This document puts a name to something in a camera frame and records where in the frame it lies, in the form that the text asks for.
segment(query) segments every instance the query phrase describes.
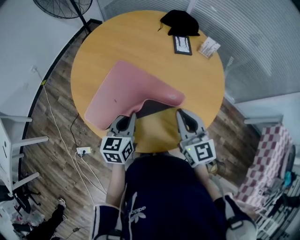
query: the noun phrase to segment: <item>black baseboard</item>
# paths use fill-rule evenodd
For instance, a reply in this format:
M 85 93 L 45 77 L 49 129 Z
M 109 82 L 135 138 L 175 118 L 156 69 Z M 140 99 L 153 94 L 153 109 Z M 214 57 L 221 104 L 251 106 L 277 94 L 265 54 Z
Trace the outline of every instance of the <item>black baseboard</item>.
M 96 24 L 99 24 L 101 25 L 102 24 L 102 21 L 100 20 L 97 20 L 97 19 L 89 19 L 87 21 L 87 24 L 89 25 L 90 23 L 96 23 Z M 71 38 L 71 40 L 65 45 L 65 47 L 61 50 L 61 52 L 57 55 L 56 59 L 54 60 L 54 62 L 52 63 L 52 65 L 50 66 L 49 70 L 47 71 L 46 75 L 44 76 L 44 80 L 47 80 L 48 77 L 50 76 L 51 72 L 54 70 L 56 64 L 58 63 L 58 61 L 61 59 L 62 55 L 66 52 L 66 50 L 69 48 L 69 46 L 75 41 L 75 39 L 79 36 L 79 34 L 81 34 L 83 31 L 84 31 L 85 27 L 82 26 L 78 32 L 76 32 L 76 34 Z M 32 102 L 32 105 L 30 107 L 30 110 L 29 110 L 29 113 L 28 113 L 28 117 L 31 118 L 32 116 L 32 113 L 33 113 L 33 110 L 37 104 L 37 101 L 38 101 L 38 98 L 39 98 L 39 95 L 41 94 L 43 90 L 43 85 L 41 84 L 37 90 L 37 93 L 33 99 L 33 102 Z M 23 135 L 22 135 L 22 139 L 25 139 L 26 137 L 26 134 L 27 134 L 27 130 L 28 130 L 28 125 L 29 123 L 27 122 L 25 124 L 25 127 L 24 127 L 24 131 L 23 131 Z M 20 148 L 20 154 L 23 153 L 23 147 Z M 19 166 L 18 166 L 18 178 L 19 180 L 21 180 L 21 167 L 22 167 L 22 158 L 19 159 Z

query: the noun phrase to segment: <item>navy blue shirt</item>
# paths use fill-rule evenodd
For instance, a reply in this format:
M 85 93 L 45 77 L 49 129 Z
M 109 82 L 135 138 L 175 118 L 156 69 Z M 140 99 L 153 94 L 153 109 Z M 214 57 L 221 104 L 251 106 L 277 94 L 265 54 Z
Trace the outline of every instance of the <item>navy blue shirt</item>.
M 136 159 L 126 171 L 125 240 L 224 240 L 223 207 L 215 204 L 184 160 L 156 155 Z M 110 234 L 119 210 L 96 206 L 91 239 Z

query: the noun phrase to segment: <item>pink and white checkered fabric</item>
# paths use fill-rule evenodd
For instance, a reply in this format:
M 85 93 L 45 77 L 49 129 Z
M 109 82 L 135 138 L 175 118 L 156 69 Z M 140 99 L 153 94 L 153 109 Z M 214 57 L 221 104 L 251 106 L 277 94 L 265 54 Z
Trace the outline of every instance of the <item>pink and white checkered fabric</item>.
M 273 185 L 284 155 L 292 143 L 292 139 L 283 125 L 276 124 L 265 127 L 254 162 L 249 167 L 246 178 L 235 198 L 253 208 L 260 208 L 267 198 L 267 196 L 263 196 L 263 193 Z

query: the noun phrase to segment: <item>pink mat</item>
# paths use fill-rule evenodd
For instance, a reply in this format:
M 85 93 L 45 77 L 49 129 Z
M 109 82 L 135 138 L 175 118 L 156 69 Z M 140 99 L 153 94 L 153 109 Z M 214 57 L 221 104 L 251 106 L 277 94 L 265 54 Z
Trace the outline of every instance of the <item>pink mat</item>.
M 85 119 L 101 130 L 107 129 L 120 115 L 138 112 L 146 100 L 179 106 L 183 93 L 135 65 L 117 61 L 85 112 Z

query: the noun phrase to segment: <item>forearm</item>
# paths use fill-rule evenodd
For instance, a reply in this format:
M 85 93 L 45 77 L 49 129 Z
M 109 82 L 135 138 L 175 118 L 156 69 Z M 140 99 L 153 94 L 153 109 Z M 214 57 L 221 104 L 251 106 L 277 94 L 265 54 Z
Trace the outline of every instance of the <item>forearm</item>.
M 213 201 L 222 197 L 218 187 L 210 179 L 206 165 L 199 164 L 194 168 L 194 171 L 198 180 L 205 186 Z
M 119 207 L 121 198 L 125 190 L 125 166 L 114 164 L 112 167 L 112 176 L 109 182 L 106 203 Z

